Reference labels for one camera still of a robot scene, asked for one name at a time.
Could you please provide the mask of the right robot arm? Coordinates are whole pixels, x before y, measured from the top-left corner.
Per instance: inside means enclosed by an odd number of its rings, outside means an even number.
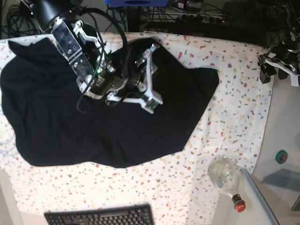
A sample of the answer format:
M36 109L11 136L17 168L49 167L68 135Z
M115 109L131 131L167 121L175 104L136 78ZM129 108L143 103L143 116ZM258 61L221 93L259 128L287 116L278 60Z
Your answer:
M26 0L24 4L41 31L53 35L58 51L76 74L82 96L106 103L139 104L150 112L163 104L162 96L153 89L157 66L152 55L160 48L158 43L128 41L110 15L70 0ZM121 48L107 52L98 25L83 22L80 16L84 14L111 21L121 37Z

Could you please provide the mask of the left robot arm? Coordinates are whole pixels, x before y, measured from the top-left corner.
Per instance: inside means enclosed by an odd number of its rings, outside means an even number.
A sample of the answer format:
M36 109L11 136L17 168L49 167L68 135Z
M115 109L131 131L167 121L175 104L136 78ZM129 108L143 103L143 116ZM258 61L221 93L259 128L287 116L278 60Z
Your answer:
M279 0L275 11L283 19L285 37L276 46L258 56L260 81L269 83L273 75L280 80L290 78L291 85L300 86L300 2Z

